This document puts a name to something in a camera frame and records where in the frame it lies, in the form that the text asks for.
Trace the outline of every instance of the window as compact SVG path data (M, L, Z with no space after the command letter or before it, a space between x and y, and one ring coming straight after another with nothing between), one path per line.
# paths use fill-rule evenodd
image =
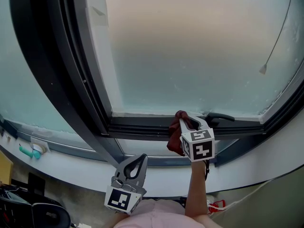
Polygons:
M40 87L113 165L142 152L152 165L189 164L165 147L177 110L213 128L221 165L301 109L301 0L10 2Z

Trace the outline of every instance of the black window frame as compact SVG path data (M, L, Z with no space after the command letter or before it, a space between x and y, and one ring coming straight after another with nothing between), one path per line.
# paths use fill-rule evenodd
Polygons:
M123 153L115 139L169 139L174 116L112 117L90 39L86 0L10 0L10 8L19 45L34 77L58 112L102 156L101 160L117 166L130 156ZM263 143L293 119L303 103L301 82L264 123L231 121L214 113L201 117L213 128L216 140L239 139L217 155L215 165L228 163ZM149 165L189 164L187 157L149 158Z

